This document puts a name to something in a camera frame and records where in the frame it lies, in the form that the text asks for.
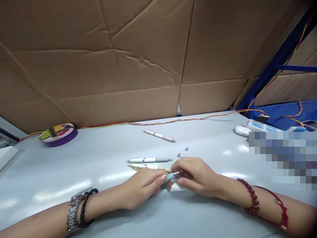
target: tabletop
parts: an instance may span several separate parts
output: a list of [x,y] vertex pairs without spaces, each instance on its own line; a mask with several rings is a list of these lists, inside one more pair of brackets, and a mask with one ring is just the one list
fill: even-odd
[[[235,113],[163,125],[81,129],[72,141],[55,148],[46,147],[36,136],[26,139],[16,145],[20,152],[0,171],[0,230],[68,201],[84,188],[93,186],[104,190],[123,183],[135,173],[127,166],[127,159],[173,158],[163,164],[170,167],[178,159],[178,153],[181,157],[201,157],[217,173],[243,178],[250,184],[315,205],[314,192],[306,191],[302,184],[294,182],[294,177],[283,176],[283,170],[274,168],[273,162],[249,154],[246,138],[233,131],[247,120]],[[173,138],[176,143],[146,134],[143,129]],[[282,236],[279,230],[245,214],[240,207],[202,197],[176,183],[171,191],[161,189],[138,209],[105,214],[72,236],[156,238],[166,235],[182,238]]]

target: cable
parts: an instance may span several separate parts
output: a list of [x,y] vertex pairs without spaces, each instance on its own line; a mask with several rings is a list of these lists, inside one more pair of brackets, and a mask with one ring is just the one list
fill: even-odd
[[[259,111],[259,112],[263,113],[264,115],[266,115],[266,113],[265,113],[264,111],[262,111],[262,110],[257,110],[257,109],[241,109],[241,110],[237,110],[237,111],[230,112],[230,113],[219,114],[219,115],[211,115],[211,116],[206,116],[206,117],[202,117],[202,118],[177,119],[177,120],[174,120],[174,121],[157,122],[157,123],[152,123],[152,124],[143,124],[143,123],[134,123],[134,122],[115,122],[115,123],[109,123],[109,124],[96,124],[96,125],[81,127],[81,128],[79,128],[79,129],[103,128],[103,127],[118,126],[118,125],[154,126],[154,125],[163,125],[163,124],[168,124],[168,123],[173,123],[173,122],[179,122],[179,121],[204,120],[204,119],[207,119],[207,118],[210,118],[210,117],[215,117],[215,116],[227,116],[227,115],[231,115],[231,114],[234,114],[234,113],[237,113],[237,112],[244,112],[244,111]],[[29,135],[27,135],[26,137],[20,139],[19,142],[21,142],[21,141],[23,141],[23,140],[25,140],[25,139],[27,139],[27,138],[29,138],[29,137],[32,137],[32,136],[41,134],[41,133],[42,133],[42,132],[36,132],[36,133],[29,134]]]
[[301,102],[301,101],[298,101],[298,103],[299,103],[299,111],[298,111],[298,113],[297,113],[296,115],[294,115],[294,116],[282,116],[282,117],[280,117],[280,118],[289,118],[289,119],[291,119],[291,120],[296,121],[297,123],[299,123],[301,127],[304,127],[304,124],[303,124],[301,121],[298,121],[298,120],[296,120],[296,119],[293,118],[293,117],[299,116],[299,115],[301,114],[301,112],[303,111],[303,104],[302,104],[302,102]]
[[[300,44],[301,44],[301,42],[302,42],[302,40],[303,40],[303,37],[304,37],[304,35],[305,35],[305,31],[306,31],[307,26],[309,25],[309,23],[310,23],[310,21],[308,20],[308,21],[306,22],[305,26],[304,26],[303,32],[301,33],[300,39],[298,40],[298,43],[297,43],[295,49],[293,50],[293,53],[291,54],[291,56],[288,58],[288,60],[286,61],[286,63],[285,63],[284,65],[288,65],[288,63],[290,62],[291,58],[293,57],[295,51],[296,51],[296,50],[298,49],[298,47],[300,46]],[[252,102],[251,102],[250,105],[248,106],[248,109],[252,106],[253,103],[255,103],[255,100],[261,95],[261,93],[262,93],[268,86],[270,86],[270,84],[278,77],[278,75],[279,75],[281,72],[283,72],[282,69],[279,70],[279,71],[277,72],[277,74],[274,76],[274,78],[272,78],[271,81],[257,94],[257,96],[252,100]]]

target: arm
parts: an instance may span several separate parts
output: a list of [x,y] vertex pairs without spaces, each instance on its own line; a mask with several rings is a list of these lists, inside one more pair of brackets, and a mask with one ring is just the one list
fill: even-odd
[[[85,221],[89,222],[101,214],[118,209],[137,208],[158,192],[165,182],[166,174],[165,170],[143,168],[125,183],[91,195],[86,204]],[[81,206],[82,202],[78,208],[77,218],[80,217]],[[69,202],[48,208],[0,231],[0,237],[65,237],[69,235],[68,210]]]
[[[178,180],[178,184],[206,197],[216,197],[241,207],[252,206],[252,199],[247,188],[237,180],[215,173],[201,158],[181,158],[172,166],[172,171],[183,170],[184,177]],[[252,186],[259,201],[258,215],[268,221],[280,224],[282,209],[276,203],[275,198],[269,192]],[[287,233],[292,236],[303,237],[307,235],[316,219],[316,208],[296,199],[275,193],[284,204],[289,206],[287,210]]]

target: red string bracelet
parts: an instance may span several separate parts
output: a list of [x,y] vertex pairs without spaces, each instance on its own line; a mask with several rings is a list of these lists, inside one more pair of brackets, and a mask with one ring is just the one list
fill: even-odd
[[[249,185],[245,180],[243,179],[237,179],[239,182],[241,182],[249,191],[249,193],[251,194],[251,198],[252,198],[252,207],[250,208],[245,208],[244,211],[248,214],[253,214],[253,215],[257,215],[258,214],[258,211],[259,211],[259,202],[257,200],[257,196],[255,195],[255,192],[254,190],[252,189],[251,185]],[[260,187],[260,186],[255,186],[255,187],[258,187],[258,188],[261,188],[261,189],[264,189],[265,191],[269,192],[270,194],[272,194],[274,197],[275,197],[275,201],[278,205],[280,205],[280,207],[282,208],[282,221],[281,221],[281,224],[276,224],[276,223],[273,223],[271,221],[268,221],[264,218],[262,218],[263,220],[267,221],[268,223],[274,225],[275,227],[279,227],[281,228],[282,230],[286,231],[287,229],[287,225],[288,225],[288,216],[287,216],[287,209],[288,209],[288,206],[287,205],[284,205],[282,200],[279,199],[279,197],[271,192],[270,190],[266,189],[266,188],[263,188],[263,187]]]
[[260,187],[260,186],[255,186],[255,187],[258,187],[258,188],[262,188],[264,189],[265,191],[269,192],[270,194],[272,194],[274,197],[275,197],[275,201],[278,205],[280,205],[280,207],[282,208],[283,210],[283,213],[282,213],[282,221],[281,221],[281,224],[276,224],[276,223],[273,223],[271,221],[268,221],[264,218],[262,218],[263,220],[267,221],[268,223],[274,225],[275,227],[279,227],[281,228],[282,230],[286,231],[287,229],[287,225],[288,225],[288,216],[287,216],[287,209],[288,209],[288,206],[287,205],[284,205],[284,203],[282,202],[281,199],[279,199],[279,197],[271,192],[270,190],[266,189],[266,188],[263,188],[263,187]]

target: black beaded bracelet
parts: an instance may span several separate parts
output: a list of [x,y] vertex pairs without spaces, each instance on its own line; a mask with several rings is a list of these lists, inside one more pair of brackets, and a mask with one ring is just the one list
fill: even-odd
[[87,228],[88,226],[90,226],[93,222],[93,219],[86,223],[85,222],[85,218],[84,218],[84,214],[85,214],[85,207],[86,207],[86,203],[87,203],[87,200],[89,198],[89,196],[93,193],[98,193],[98,189],[94,188],[92,189],[90,192],[87,193],[87,197],[84,199],[84,202],[83,202],[83,206],[82,206],[82,209],[81,209],[81,212],[80,212],[80,224],[79,224],[79,227],[80,228]]

